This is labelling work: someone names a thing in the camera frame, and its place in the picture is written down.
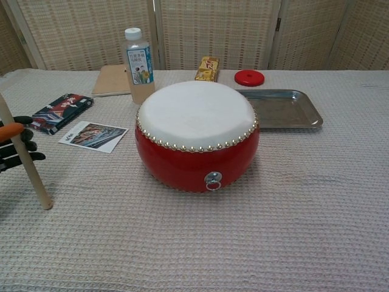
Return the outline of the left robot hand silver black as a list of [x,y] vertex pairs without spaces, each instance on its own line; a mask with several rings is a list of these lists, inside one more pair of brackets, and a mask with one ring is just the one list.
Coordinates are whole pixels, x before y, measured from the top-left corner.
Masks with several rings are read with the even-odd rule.
[[33,132],[26,128],[33,122],[33,119],[30,116],[13,116],[13,119],[14,122],[9,125],[4,125],[3,121],[1,121],[1,172],[22,164],[11,140],[17,134],[20,135],[21,141],[24,143],[33,161],[46,159],[45,154],[37,151],[37,144],[32,140]]

